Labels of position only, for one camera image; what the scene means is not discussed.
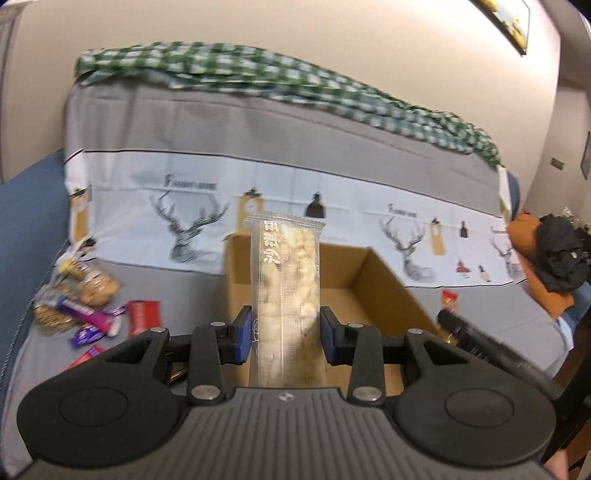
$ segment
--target purple candy wrapper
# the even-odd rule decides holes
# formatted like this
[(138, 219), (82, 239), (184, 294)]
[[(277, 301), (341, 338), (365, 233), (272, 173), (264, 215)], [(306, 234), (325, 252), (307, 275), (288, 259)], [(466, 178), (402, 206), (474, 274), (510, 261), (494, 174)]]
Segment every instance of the purple candy wrapper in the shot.
[[(121, 307), (117, 307), (115, 309), (105, 310), (105, 313), (108, 315), (123, 315), (127, 313), (127, 305), (122, 305)], [(70, 339), (72, 345), (74, 347), (79, 347), (83, 345), (90, 345), (91, 343), (98, 342), (106, 335), (101, 329), (92, 326), (90, 323), (83, 325), (78, 329), (78, 331), (74, 334), (74, 336)]]
[(106, 335), (105, 332), (93, 327), (90, 323), (80, 327), (74, 336), (70, 339), (74, 347), (83, 345), (90, 345), (91, 343), (98, 342)]

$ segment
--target bottle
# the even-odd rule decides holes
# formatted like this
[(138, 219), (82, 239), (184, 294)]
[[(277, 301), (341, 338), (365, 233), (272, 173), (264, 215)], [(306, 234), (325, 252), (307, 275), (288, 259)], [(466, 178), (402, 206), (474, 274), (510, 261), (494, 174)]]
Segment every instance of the bottle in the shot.
[(462, 238), (468, 238), (468, 229), (466, 228), (466, 222), (462, 221), (462, 228), (460, 228), (460, 236)]
[(480, 272), (480, 277), (483, 281), (487, 283), (491, 281), (491, 276), (484, 270), (482, 265), (478, 265), (478, 271)]
[(326, 218), (324, 205), (320, 203), (320, 192), (316, 192), (314, 194), (314, 198), (306, 208), (304, 216), (312, 218)]

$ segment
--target snack package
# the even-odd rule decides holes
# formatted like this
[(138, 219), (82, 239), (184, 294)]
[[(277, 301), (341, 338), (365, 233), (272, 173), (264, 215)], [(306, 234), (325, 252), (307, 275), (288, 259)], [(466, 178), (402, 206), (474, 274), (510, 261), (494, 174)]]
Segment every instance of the snack package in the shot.
[(76, 325), (76, 320), (72, 315), (58, 312), (37, 302), (35, 302), (35, 320), (45, 335), (67, 332)]
[(254, 341), (249, 385), (322, 387), (319, 236), (324, 224), (279, 213), (253, 213), (251, 288)]
[(87, 323), (81, 326), (74, 336), (70, 339), (72, 346), (78, 348), (83, 345), (90, 345), (91, 343), (98, 342), (106, 335), (105, 332)]
[(104, 351), (105, 351), (105, 349), (102, 348), (100, 345), (93, 345), (86, 352), (84, 352), (84, 354), (78, 360), (74, 360), (74, 362), (68, 368), (66, 368), (66, 370), (69, 370), (70, 368), (74, 368), (80, 364), (83, 364), (87, 360), (90, 360), (91, 358), (94, 358), (94, 357), (100, 355)]
[(160, 302), (155, 300), (129, 301), (129, 335), (139, 335), (153, 327), (160, 327)]
[(122, 318), (120, 316), (91, 309), (77, 301), (70, 300), (47, 285), (42, 286), (35, 295), (35, 305), (46, 306), (60, 313), (71, 315), (83, 323), (90, 323), (110, 337), (117, 335), (121, 328)]
[(93, 308), (105, 305), (121, 289), (118, 280), (95, 265), (67, 258), (60, 264), (59, 270), (80, 282), (78, 298)]
[[(127, 313), (127, 305), (123, 305), (121, 307), (117, 307), (115, 309), (105, 310), (107, 315), (114, 315), (119, 316)], [(70, 339), (72, 346), (78, 348), (83, 345), (90, 345), (91, 343), (98, 342), (102, 339), (106, 333), (102, 331), (100, 328), (87, 323), (81, 326), (74, 336)]]

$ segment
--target picture frame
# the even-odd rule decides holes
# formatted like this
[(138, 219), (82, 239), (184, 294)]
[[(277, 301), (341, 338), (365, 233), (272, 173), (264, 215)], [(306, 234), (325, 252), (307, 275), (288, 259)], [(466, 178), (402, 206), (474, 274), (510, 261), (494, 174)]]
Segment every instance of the picture frame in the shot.
[(496, 25), (507, 40), (527, 54), (531, 10), (524, 0), (471, 0)]
[(589, 178), (591, 171), (591, 131), (587, 132), (587, 141), (583, 150), (583, 158), (581, 158), (581, 172), (585, 180)]

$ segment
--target blue sofa armrest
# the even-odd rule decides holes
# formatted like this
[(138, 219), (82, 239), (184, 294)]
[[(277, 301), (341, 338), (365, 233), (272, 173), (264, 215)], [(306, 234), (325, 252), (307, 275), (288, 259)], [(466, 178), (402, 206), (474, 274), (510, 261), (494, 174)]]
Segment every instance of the blue sofa armrest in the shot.
[(62, 151), (0, 185), (0, 415), (31, 299), (66, 243), (69, 211)]
[(511, 220), (515, 220), (519, 213), (519, 204), (521, 203), (519, 180), (510, 171), (507, 171), (507, 180), (509, 183), (509, 195), (511, 197)]

